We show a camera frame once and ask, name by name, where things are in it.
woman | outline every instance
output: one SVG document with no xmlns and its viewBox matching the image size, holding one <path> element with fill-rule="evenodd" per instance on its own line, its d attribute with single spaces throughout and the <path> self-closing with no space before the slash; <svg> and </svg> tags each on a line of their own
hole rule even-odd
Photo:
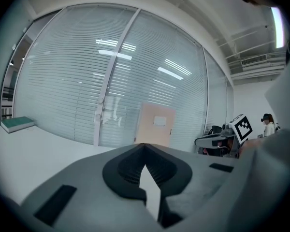
<svg viewBox="0 0 290 232">
<path fill-rule="evenodd" d="M 275 133 L 275 124 L 273 116 L 271 114 L 264 114 L 263 118 L 261 119 L 261 122 L 263 122 L 266 125 L 264 130 L 265 137 L 268 137 Z"/>
</svg>

beige panel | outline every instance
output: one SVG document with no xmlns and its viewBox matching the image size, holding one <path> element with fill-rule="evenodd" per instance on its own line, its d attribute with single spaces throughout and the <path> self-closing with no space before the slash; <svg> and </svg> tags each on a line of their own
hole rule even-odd
<svg viewBox="0 0 290 232">
<path fill-rule="evenodd" d="M 166 117 L 166 125 L 154 125 L 155 116 Z M 143 103 L 135 143 L 158 144 L 168 147 L 174 120 L 175 110 L 160 105 Z"/>
</svg>

white table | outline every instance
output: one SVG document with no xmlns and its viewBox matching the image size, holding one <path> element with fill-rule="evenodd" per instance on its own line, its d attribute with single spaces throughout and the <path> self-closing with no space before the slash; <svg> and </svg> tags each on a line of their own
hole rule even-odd
<svg viewBox="0 0 290 232">
<path fill-rule="evenodd" d="M 112 148 L 65 139 L 36 126 L 8 134 L 0 126 L 0 193 L 21 202 L 69 164 Z"/>
</svg>

glass wall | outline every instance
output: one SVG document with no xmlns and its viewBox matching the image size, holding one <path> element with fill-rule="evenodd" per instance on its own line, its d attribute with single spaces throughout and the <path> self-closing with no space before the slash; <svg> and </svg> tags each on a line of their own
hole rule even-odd
<svg viewBox="0 0 290 232">
<path fill-rule="evenodd" d="M 212 126 L 220 126 L 227 117 L 227 84 L 222 69 L 205 50 L 206 66 L 208 71 L 208 108 L 204 134 L 208 134 Z"/>
<path fill-rule="evenodd" d="M 214 59 L 175 25 L 133 8 L 78 5 L 33 43 L 14 103 L 15 116 L 43 130 L 107 147 L 137 143 L 150 105 L 173 114 L 168 146 L 193 152 L 197 137 L 225 123 L 227 84 Z"/>
<path fill-rule="evenodd" d="M 2 85 L 0 115 L 1 119 L 9 119 L 13 117 L 12 101 L 19 68 L 33 40 L 38 36 L 38 33 L 54 15 L 55 14 L 49 14 L 47 16 L 44 16 L 43 18 L 35 20 L 15 48 L 9 66 L 7 67 Z"/>
<path fill-rule="evenodd" d="M 133 144 L 144 103 L 173 109 L 170 147 L 192 151 L 207 103 L 203 50 L 174 25 L 140 12 L 117 57 L 107 88 L 100 144 Z"/>
<path fill-rule="evenodd" d="M 133 14 L 90 5 L 69 7 L 54 17 L 25 58 L 15 116 L 28 116 L 48 132 L 92 144 L 108 63 Z"/>
</svg>

fluorescent light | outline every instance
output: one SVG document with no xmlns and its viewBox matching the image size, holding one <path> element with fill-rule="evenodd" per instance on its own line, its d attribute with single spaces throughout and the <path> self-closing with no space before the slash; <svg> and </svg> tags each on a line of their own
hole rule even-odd
<svg viewBox="0 0 290 232">
<path fill-rule="evenodd" d="M 93 75 L 98 75 L 98 76 L 103 76 L 103 77 L 105 77 L 105 75 L 103 75 L 103 74 L 93 73 Z"/>
<path fill-rule="evenodd" d="M 121 68 L 121 69 L 125 69 L 125 70 L 128 70 L 128 71 L 130 71 L 131 69 L 128 69 L 128 68 L 125 68 L 125 67 L 121 67 L 121 66 L 118 66 L 118 65 L 116 65 L 116 67 L 117 68 Z"/>
<path fill-rule="evenodd" d="M 121 65 L 121 66 L 125 66 L 125 67 L 128 67 L 128 68 L 131 68 L 131 66 L 129 66 L 129 65 L 125 65 L 125 64 L 117 63 L 117 65 Z"/>
<path fill-rule="evenodd" d="M 184 73 L 185 75 L 190 75 L 191 72 L 188 71 L 184 66 L 180 66 L 179 64 L 176 64 L 175 62 L 173 61 L 170 61 L 168 59 L 165 59 L 164 61 L 167 65 L 171 66 L 172 68 L 174 69 L 177 69 L 178 71 Z"/>
<path fill-rule="evenodd" d="M 113 55 L 112 51 L 106 51 L 106 50 L 99 50 L 99 53 L 100 54 L 105 54 L 105 55 Z M 117 57 L 124 58 L 124 59 L 127 59 L 127 60 L 131 60 L 132 59 L 132 56 L 129 56 L 129 55 L 126 55 L 126 54 L 121 54 L 121 53 L 118 53 Z"/>
<path fill-rule="evenodd" d="M 112 41 L 112 40 L 96 40 L 97 44 L 103 44 L 103 45 L 109 45 L 109 46 L 117 46 L 118 41 Z M 127 44 L 127 43 L 123 43 L 122 45 L 122 49 L 125 50 L 129 50 L 132 52 L 135 52 L 136 46 L 131 45 L 131 44 Z"/>
<path fill-rule="evenodd" d="M 274 21 L 275 21 L 275 29 L 276 29 L 276 48 L 281 48 L 284 46 L 284 29 L 282 26 L 282 18 L 281 13 L 278 8 L 271 8 Z"/>
<path fill-rule="evenodd" d="M 171 76 L 173 76 L 173 77 L 175 77 L 175 78 L 177 78 L 177 79 L 179 79 L 179 80 L 182 80 L 182 79 L 183 79 L 181 76 L 176 75 L 175 73 L 173 73 L 173 72 L 171 72 L 171 71 L 168 71 L 168 70 L 166 70 L 166 69 L 164 69 L 164 68 L 161 68 L 161 67 L 158 68 L 158 71 L 161 71 L 161 72 L 164 72 L 164 73 L 166 73 L 166 74 L 169 74 L 169 75 L 171 75 Z"/>
<path fill-rule="evenodd" d="M 166 84 L 166 83 L 164 83 L 164 82 L 161 82 L 161 81 L 158 81 L 158 80 L 155 80 L 155 79 L 153 79 L 153 80 L 154 80 L 155 82 L 165 84 L 166 86 L 170 86 L 170 87 L 176 88 L 176 87 L 174 87 L 174 86 L 172 86 L 172 85 L 169 85 L 169 84 Z"/>
<path fill-rule="evenodd" d="M 129 56 L 129 55 L 126 55 L 126 54 L 121 54 L 121 53 L 118 53 L 117 54 L 117 57 L 119 57 L 119 58 L 125 58 L 127 60 L 131 60 L 132 59 L 132 56 Z"/>
</svg>

